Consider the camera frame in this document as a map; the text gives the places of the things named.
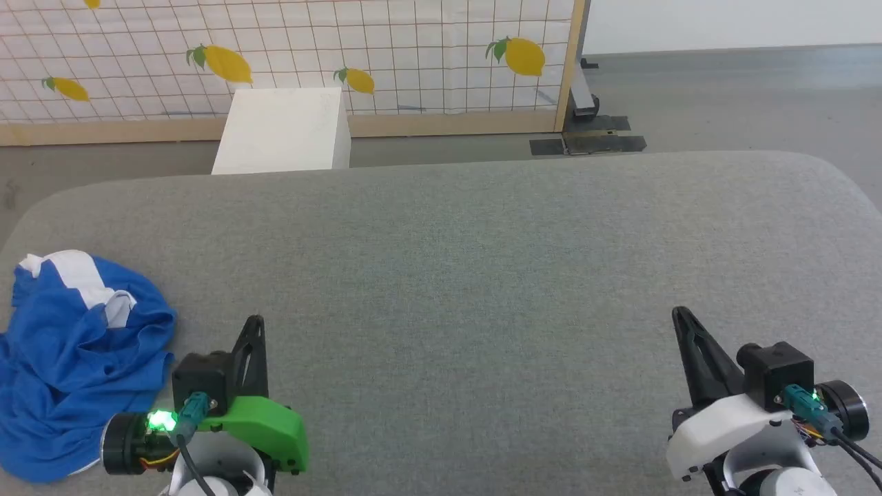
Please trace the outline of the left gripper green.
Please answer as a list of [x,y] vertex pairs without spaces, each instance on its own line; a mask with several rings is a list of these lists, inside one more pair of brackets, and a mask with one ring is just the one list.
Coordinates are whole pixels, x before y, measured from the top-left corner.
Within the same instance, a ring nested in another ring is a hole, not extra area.
[[224,415],[206,417],[200,431],[226,431],[265,454],[278,471],[305,472],[309,442],[300,415],[269,399],[267,336],[261,315],[249,316],[233,351],[233,402]]

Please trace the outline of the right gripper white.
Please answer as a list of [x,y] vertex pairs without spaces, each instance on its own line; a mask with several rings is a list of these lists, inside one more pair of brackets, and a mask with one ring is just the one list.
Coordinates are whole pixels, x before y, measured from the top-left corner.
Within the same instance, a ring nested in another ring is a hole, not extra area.
[[743,371],[689,308],[675,307],[672,320],[692,408],[702,409],[668,442],[672,477],[690,476],[692,468],[701,470],[719,457],[724,482],[737,482],[750,471],[794,466],[790,411],[767,412],[744,395]]

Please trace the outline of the blue white basketball shorts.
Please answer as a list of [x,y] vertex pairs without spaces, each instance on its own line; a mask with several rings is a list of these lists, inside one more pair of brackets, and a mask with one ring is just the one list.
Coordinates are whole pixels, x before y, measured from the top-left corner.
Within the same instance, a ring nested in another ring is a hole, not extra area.
[[65,250],[14,270],[0,333],[0,467],[57,482],[100,458],[113,415],[150,409],[166,386],[177,313],[130,268]]

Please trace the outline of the left gripper black motor cylinder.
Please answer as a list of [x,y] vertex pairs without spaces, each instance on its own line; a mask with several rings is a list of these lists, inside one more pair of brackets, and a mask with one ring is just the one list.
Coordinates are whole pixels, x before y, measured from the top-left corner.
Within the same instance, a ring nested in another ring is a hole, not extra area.
[[170,439],[175,424],[176,415],[164,409],[114,415],[101,436],[102,468],[113,476],[169,470],[179,455]]

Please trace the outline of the gripper black motor cylinder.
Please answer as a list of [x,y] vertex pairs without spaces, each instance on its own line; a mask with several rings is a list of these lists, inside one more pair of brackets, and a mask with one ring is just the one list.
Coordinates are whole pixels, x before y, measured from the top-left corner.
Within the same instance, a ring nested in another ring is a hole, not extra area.
[[164,409],[114,415],[101,436],[102,468],[113,476],[169,470],[179,455],[170,439],[175,424],[176,415]]
[[830,380],[815,385],[820,401],[842,423],[841,432],[853,440],[862,442],[870,431],[868,408],[862,395],[842,380]]

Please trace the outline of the right gripper black motor cylinder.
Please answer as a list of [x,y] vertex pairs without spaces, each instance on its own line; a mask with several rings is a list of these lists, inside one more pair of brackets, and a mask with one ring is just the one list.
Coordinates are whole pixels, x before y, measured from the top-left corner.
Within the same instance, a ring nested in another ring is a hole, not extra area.
[[841,432],[853,440],[862,442],[870,431],[868,408],[862,395],[842,380],[830,380],[815,385],[820,401],[842,423]]

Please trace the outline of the grey fabric sofa seat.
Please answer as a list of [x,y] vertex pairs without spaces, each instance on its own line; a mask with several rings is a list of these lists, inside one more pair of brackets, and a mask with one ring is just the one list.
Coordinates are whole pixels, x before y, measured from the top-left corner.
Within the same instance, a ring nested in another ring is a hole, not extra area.
[[278,496],[705,496],[671,477],[690,402],[671,318],[790,342],[868,403],[882,457],[882,214],[796,153],[605,155],[175,176],[67,189],[0,251],[144,274],[171,349],[267,332],[311,466]]

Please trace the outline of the white rectangular box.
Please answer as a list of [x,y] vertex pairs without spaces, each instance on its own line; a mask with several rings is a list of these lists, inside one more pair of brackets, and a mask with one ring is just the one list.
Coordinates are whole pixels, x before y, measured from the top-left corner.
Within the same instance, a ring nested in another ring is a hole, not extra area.
[[347,169],[351,134],[339,87],[239,89],[212,175]]

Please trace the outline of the lemon print partition screen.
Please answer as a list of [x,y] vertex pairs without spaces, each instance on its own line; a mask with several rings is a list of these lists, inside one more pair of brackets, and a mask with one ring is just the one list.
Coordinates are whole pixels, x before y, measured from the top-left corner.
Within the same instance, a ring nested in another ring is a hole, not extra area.
[[220,138],[336,88],[355,137],[560,132],[590,0],[0,0],[0,147]]

